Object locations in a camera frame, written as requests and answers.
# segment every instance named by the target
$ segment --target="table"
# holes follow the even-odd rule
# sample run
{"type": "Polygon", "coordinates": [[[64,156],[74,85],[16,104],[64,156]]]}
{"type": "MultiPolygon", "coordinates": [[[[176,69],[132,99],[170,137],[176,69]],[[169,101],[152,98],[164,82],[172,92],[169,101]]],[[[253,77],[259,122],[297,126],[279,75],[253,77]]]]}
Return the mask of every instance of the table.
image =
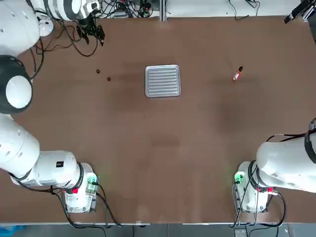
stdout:
{"type": "MultiPolygon", "coordinates": [[[[285,25],[283,17],[104,20],[102,26],[105,44],[90,58],[73,48],[45,54],[34,100],[15,120],[42,150],[71,151],[90,163],[122,223],[233,222],[238,165],[255,159],[271,134],[306,131],[316,114],[309,26],[285,25]],[[178,98],[145,96],[145,67],[160,64],[180,66],[178,98]],[[233,81],[240,65],[241,78],[233,81]]],[[[58,43],[69,40],[63,35],[58,43]]],[[[93,41],[78,47],[88,53],[93,41]]],[[[31,74],[30,53],[21,59],[31,74]]],[[[67,222],[55,197],[12,184],[4,171],[0,187],[0,221],[67,222]]],[[[314,194],[279,190],[286,222],[316,222],[314,194]]],[[[97,213],[72,218],[104,223],[100,203],[97,213]]],[[[274,198],[258,221],[277,222],[281,213],[274,198]]]]}

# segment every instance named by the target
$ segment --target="floor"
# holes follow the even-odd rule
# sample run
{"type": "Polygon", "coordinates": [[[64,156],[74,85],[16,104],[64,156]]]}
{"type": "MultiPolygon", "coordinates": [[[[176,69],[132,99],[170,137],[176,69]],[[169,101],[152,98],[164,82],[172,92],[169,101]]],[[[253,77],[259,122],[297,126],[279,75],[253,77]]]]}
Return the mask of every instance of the floor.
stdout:
{"type": "MultiPolygon", "coordinates": [[[[261,228],[247,227],[248,236],[250,231],[261,228]]],[[[228,225],[181,225],[167,224],[150,225],[146,227],[112,227],[106,230],[107,237],[246,237],[246,233],[238,235],[235,229],[228,225]]],[[[278,237],[311,237],[315,236],[316,224],[284,224],[279,228],[278,237]]],[[[104,233],[99,229],[75,229],[69,225],[40,225],[27,226],[24,230],[17,231],[13,237],[103,237],[104,233]]],[[[275,237],[277,229],[257,230],[250,234],[251,237],[275,237]]]]}
{"type": "Polygon", "coordinates": [[[290,14],[300,0],[257,0],[257,2],[260,2],[260,7],[256,4],[256,7],[252,8],[244,0],[199,0],[198,4],[192,0],[168,0],[166,7],[172,17],[234,16],[234,8],[237,16],[283,16],[290,14]]]}

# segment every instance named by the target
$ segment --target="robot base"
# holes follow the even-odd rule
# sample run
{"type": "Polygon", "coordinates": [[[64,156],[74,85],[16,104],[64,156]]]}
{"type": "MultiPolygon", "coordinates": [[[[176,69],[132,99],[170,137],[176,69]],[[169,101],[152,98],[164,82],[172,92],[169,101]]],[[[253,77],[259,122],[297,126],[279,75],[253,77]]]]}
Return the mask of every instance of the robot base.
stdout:
{"type": "Polygon", "coordinates": [[[98,186],[92,185],[91,182],[98,182],[98,178],[89,164],[81,163],[81,165],[83,167],[83,180],[78,192],[73,194],[65,192],[66,209],[69,213],[96,211],[98,186]]]}
{"type": "MultiPolygon", "coordinates": [[[[242,212],[265,212],[266,205],[268,201],[268,192],[259,192],[257,189],[252,187],[249,183],[247,189],[247,183],[249,182],[248,168],[250,162],[243,162],[239,168],[238,172],[234,175],[234,199],[236,203],[236,208],[239,210],[241,200],[243,199],[241,205],[242,212]]],[[[254,173],[253,179],[257,182],[257,175],[254,173]]]]}

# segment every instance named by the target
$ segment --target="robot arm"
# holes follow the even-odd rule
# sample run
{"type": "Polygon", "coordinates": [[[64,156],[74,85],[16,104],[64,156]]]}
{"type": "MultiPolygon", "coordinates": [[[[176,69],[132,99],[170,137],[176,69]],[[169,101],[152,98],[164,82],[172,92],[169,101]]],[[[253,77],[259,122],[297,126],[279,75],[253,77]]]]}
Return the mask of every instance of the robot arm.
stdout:
{"type": "MultiPolygon", "coordinates": [[[[316,134],[310,135],[310,141],[316,146],[316,134]]],[[[316,163],[304,143],[305,137],[263,143],[257,152],[260,185],[316,193],[316,163]]]]}
{"type": "Polygon", "coordinates": [[[285,17],[285,24],[302,15],[304,20],[307,20],[315,9],[315,0],[303,0],[294,10],[285,17]]]}
{"type": "MultiPolygon", "coordinates": [[[[53,8],[42,9],[52,11],[61,10],[63,2],[78,1],[41,2],[57,4],[57,8],[53,4],[53,8]]],[[[87,6],[93,0],[82,2],[87,6]]],[[[78,11],[81,11],[82,6],[74,4],[74,9],[79,8],[78,11]]],[[[43,12],[45,20],[50,20],[49,14],[43,12]]],[[[40,17],[35,16],[34,9],[24,0],[0,0],[0,13],[0,168],[6,170],[13,183],[18,185],[54,185],[61,188],[65,190],[69,212],[89,212],[96,199],[97,189],[92,184],[97,181],[97,177],[91,166],[78,163],[70,152],[40,151],[37,139],[10,116],[12,113],[23,112],[32,102],[33,85],[17,56],[32,47],[42,36],[39,28],[41,20],[38,20],[40,17]]]]}
{"type": "Polygon", "coordinates": [[[89,44],[87,35],[95,36],[103,45],[104,32],[95,25],[92,13],[101,9],[99,0],[30,0],[30,5],[39,19],[40,36],[53,31],[51,19],[77,21],[77,32],[89,44]]]}
{"type": "Polygon", "coordinates": [[[315,119],[305,134],[281,142],[265,142],[252,162],[243,162],[234,176],[236,202],[244,212],[266,210],[274,187],[316,193],[315,119]]]}

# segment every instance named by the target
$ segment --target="black cable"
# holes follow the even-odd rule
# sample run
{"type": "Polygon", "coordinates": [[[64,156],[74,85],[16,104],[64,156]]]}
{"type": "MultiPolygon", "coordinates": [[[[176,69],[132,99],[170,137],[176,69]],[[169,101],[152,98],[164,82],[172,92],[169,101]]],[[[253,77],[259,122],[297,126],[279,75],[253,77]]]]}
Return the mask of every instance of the black cable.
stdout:
{"type": "Polygon", "coordinates": [[[44,46],[43,46],[43,41],[41,40],[41,38],[39,38],[39,42],[40,42],[40,46],[41,46],[41,61],[40,61],[40,65],[39,68],[37,69],[36,72],[34,72],[34,74],[30,77],[30,79],[34,79],[36,77],[36,75],[39,73],[39,71],[41,70],[43,63],[44,63],[44,46]]]}
{"type": "Polygon", "coordinates": [[[103,14],[105,14],[105,11],[108,9],[109,6],[111,6],[111,9],[109,11],[109,13],[107,14],[107,16],[105,18],[108,18],[109,16],[111,16],[114,12],[112,11],[113,8],[115,8],[115,5],[113,5],[113,3],[116,3],[116,0],[111,0],[110,3],[107,3],[105,0],[103,0],[103,2],[105,2],[107,4],[107,6],[105,7],[105,9],[102,11],[102,13],[100,14],[100,16],[102,16],[103,14]]]}
{"type": "Polygon", "coordinates": [[[32,48],[30,48],[30,52],[31,52],[31,55],[32,55],[32,58],[33,58],[33,64],[34,64],[34,73],[36,72],[36,59],[35,59],[35,55],[34,55],[34,52],[32,50],[32,48]]]}
{"type": "Polygon", "coordinates": [[[71,44],[74,46],[74,48],[76,49],[76,51],[77,51],[81,56],[90,57],[90,56],[92,56],[92,55],[95,53],[95,51],[96,51],[97,48],[98,48],[98,39],[97,39],[97,38],[96,38],[96,44],[95,44],[94,50],[93,50],[90,54],[83,54],[83,53],[81,53],[81,51],[77,48],[77,46],[76,46],[75,43],[74,43],[74,40],[71,38],[70,34],[68,33],[67,28],[66,28],[66,26],[65,26],[65,23],[62,21],[62,23],[59,23],[59,24],[60,24],[62,27],[64,27],[64,29],[65,29],[65,31],[66,31],[66,33],[67,33],[67,35],[68,35],[68,38],[69,38],[70,41],[71,41],[71,44]]]}
{"type": "Polygon", "coordinates": [[[256,205],[256,212],[255,212],[255,222],[251,224],[250,226],[254,226],[257,224],[257,215],[258,215],[258,201],[259,201],[259,178],[258,178],[258,172],[257,174],[257,205],[256,205]]]}
{"type": "Polygon", "coordinates": [[[243,17],[241,17],[241,18],[237,18],[236,16],[237,16],[237,11],[236,11],[236,8],[234,7],[234,5],[231,3],[231,0],[228,0],[228,2],[229,2],[229,4],[233,7],[233,9],[234,9],[234,12],[235,12],[235,20],[237,20],[237,21],[239,21],[239,20],[242,20],[242,19],[244,19],[244,18],[246,18],[246,17],[248,17],[249,15],[246,15],[246,16],[243,16],[243,17]]]}
{"type": "Polygon", "coordinates": [[[256,0],[245,0],[246,3],[248,3],[252,8],[256,8],[257,7],[257,3],[259,4],[258,5],[258,8],[257,8],[257,12],[256,12],[256,16],[258,15],[258,10],[259,10],[259,7],[260,7],[260,2],[259,1],[256,1],[256,0]]]}
{"type": "Polygon", "coordinates": [[[51,16],[49,16],[49,15],[48,15],[46,12],[44,12],[44,11],[35,10],[34,12],[42,13],[42,14],[45,14],[46,16],[48,16],[49,18],[52,18],[51,16]]]}
{"type": "Polygon", "coordinates": [[[133,18],[133,13],[131,11],[131,9],[129,8],[129,4],[127,4],[126,2],[122,2],[121,6],[123,6],[123,10],[126,12],[126,14],[128,15],[129,18],[133,18]]]}
{"type": "MultiPolygon", "coordinates": [[[[73,33],[72,33],[73,38],[72,38],[72,40],[75,41],[75,42],[80,41],[81,37],[79,37],[79,39],[76,39],[76,37],[75,37],[75,30],[76,30],[75,27],[74,26],[67,26],[66,28],[68,28],[68,27],[73,28],[73,33]]],[[[61,35],[64,33],[64,31],[65,31],[65,28],[62,29],[62,31],[59,33],[59,35],[55,39],[59,39],[61,37],[61,35]]],[[[49,45],[52,43],[52,41],[53,41],[53,39],[51,39],[50,42],[48,43],[48,45],[45,47],[44,52],[52,52],[52,51],[55,51],[55,50],[58,50],[58,49],[65,49],[65,48],[69,48],[69,47],[71,47],[73,45],[72,43],[67,45],[67,46],[62,46],[62,45],[57,44],[54,47],[52,47],[51,49],[47,49],[49,47],[49,45]]]]}
{"type": "Polygon", "coordinates": [[[61,200],[60,196],[58,194],[55,194],[55,196],[60,201],[60,204],[61,204],[61,206],[63,208],[64,214],[65,214],[65,216],[66,216],[66,218],[67,218],[67,220],[68,220],[68,222],[69,222],[69,224],[71,226],[75,227],[76,229],[85,229],[85,228],[101,229],[103,231],[103,233],[104,233],[104,236],[105,237],[107,236],[106,233],[105,233],[105,230],[102,227],[100,227],[100,226],[96,226],[96,225],[79,225],[79,224],[74,223],[72,221],[72,219],[70,218],[70,216],[68,215],[68,212],[67,212],[67,210],[66,210],[66,208],[65,208],[65,206],[63,204],[63,201],[61,200]]]}
{"type": "Polygon", "coordinates": [[[151,16],[152,16],[152,14],[153,14],[153,12],[154,12],[154,9],[152,9],[152,12],[151,12],[149,15],[147,15],[147,16],[146,16],[146,18],[151,17],[151,16]]]}
{"type": "Polygon", "coordinates": [[[132,7],[132,9],[133,9],[133,14],[134,14],[134,16],[136,16],[136,18],[139,18],[139,11],[137,11],[136,9],[135,9],[135,3],[133,3],[133,2],[130,2],[130,3],[132,3],[131,4],[131,7],[132,7]]]}
{"type": "Polygon", "coordinates": [[[244,191],[244,193],[243,193],[243,196],[242,196],[242,199],[241,199],[241,202],[240,202],[240,209],[239,209],[239,211],[238,211],[237,218],[236,218],[236,220],[235,220],[235,222],[234,222],[234,224],[233,224],[232,226],[229,225],[230,228],[235,227],[237,221],[239,220],[239,216],[240,216],[241,209],[242,209],[242,203],[243,203],[243,200],[244,200],[244,198],[245,198],[245,193],[246,193],[246,191],[247,191],[247,188],[248,188],[248,185],[249,185],[249,183],[250,183],[250,180],[252,179],[252,177],[253,177],[254,173],[256,172],[257,168],[258,168],[258,166],[255,167],[254,171],[252,172],[251,176],[249,177],[248,183],[247,183],[247,185],[246,185],[246,187],[245,187],[245,191],[244,191]]]}
{"type": "Polygon", "coordinates": [[[103,203],[105,204],[107,210],[109,211],[110,217],[111,217],[112,220],[114,221],[114,224],[117,225],[117,226],[119,226],[119,227],[123,227],[123,225],[120,224],[120,223],[115,219],[115,217],[114,217],[114,215],[113,215],[113,213],[112,213],[112,211],[111,211],[111,209],[110,209],[110,206],[108,205],[108,203],[106,202],[106,200],[105,200],[99,193],[97,193],[97,196],[98,196],[98,197],[103,201],[103,203]]]}
{"type": "Polygon", "coordinates": [[[30,187],[24,185],[23,183],[21,183],[21,182],[18,181],[18,180],[16,180],[16,181],[18,182],[18,184],[19,184],[21,187],[23,187],[23,188],[25,188],[25,189],[28,189],[28,190],[30,190],[30,191],[33,191],[33,192],[40,192],[40,193],[49,193],[49,194],[55,195],[55,196],[58,198],[58,200],[60,201],[60,204],[61,204],[61,206],[62,206],[62,208],[63,208],[64,214],[65,214],[65,216],[66,216],[66,218],[67,218],[69,224],[72,225],[73,227],[75,227],[76,229],[98,228],[98,229],[101,229],[101,230],[103,231],[104,236],[106,237],[105,230],[104,230],[102,227],[100,227],[100,226],[96,226],[96,225],[80,225],[80,224],[76,224],[76,223],[74,223],[74,222],[72,221],[72,219],[71,219],[70,216],[68,215],[68,212],[67,212],[67,210],[66,210],[66,208],[65,208],[65,206],[64,206],[64,204],[63,204],[63,201],[61,200],[61,198],[60,198],[60,196],[59,196],[59,193],[63,190],[63,188],[52,188],[52,186],[51,186],[50,189],[39,190],[39,189],[30,188],[30,187]]]}
{"type": "Polygon", "coordinates": [[[285,217],[286,217],[286,202],[285,202],[285,199],[284,199],[284,197],[282,196],[281,193],[278,192],[277,195],[278,195],[278,196],[281,198],[281,200],[283,201],[283,209],[284,209],[284,211],[283,211],[282,219],[281,219],[280,222],[277,223],[276,225],[273,225],[273,224],[265,224],[265,223],[262,223],[262,224],[260,224],[260,225],[266,226],[266,227],[279,227],[279,226],[281,226],[281,225],[284,223],[284,220],[285,220],[285,217]]]}
{"type": "Polygon", "coordinates": [[[266,208],[262,212],[264,212],[265,210],[268,209],[268,206],[270,205],[270,202],[271,202],[272,198],[273,198],[273,195],[270,196],[270,198],[269,198],[269,200],[267,202],[266,208]]]}
{"type": "MultiPolygon", "coordinates": [[[[316,129],[312,130],[311,131],[311,134],[315,133],[316,132],[316,129]]],[[[285,141],[289,141],[289,140],[293,140],[293,139],[296,139],[296,138],[300,138],[300,137],[304,137],[305,136],[305,133],[299,133],[299,134],[276,134],[276,135],[272,135],[270,136],[266,142],[269,142],[272,138],[274,137],[278,137],[278,136],[284,136],[284,137],[289,137],[289,138],[285,138],[279,142],[285,142],[285,141]]]]}
{"type": "MultiPolygon", "coordinates": [[[[101,185],[99,185],[99,187],[100,187],[101,190],[102,190],[103,197],[104,197],[104,200],[105,200],[105,202],[106,202],[106,201],[107,201],[107,198],[106,198],[106,196],[105,196],[105,191],[104,191],[104,189],[103,189],[103,187],[102,187],[101,185]]],[[[105,208],[105,227],[108,229],[108,228],[109,228],[109,225],[108,225],[108,215],[107,215],[107,213],[108,213],[108,209],[105,208]]]]}
{"type": "Polygon", "coordinates": [[[251,230],[251,231],[249,232],[249,235],[248,235],[247,227],[245,227],[245,228],[246,228],[247,237],[250,237],[250,235],[251,235],[251,233],[252,233],[253,231],[266,230],[266,229],[269,229],[269,228],[271,228],[271,227],[253,229],[253,230],[251,230]]]}

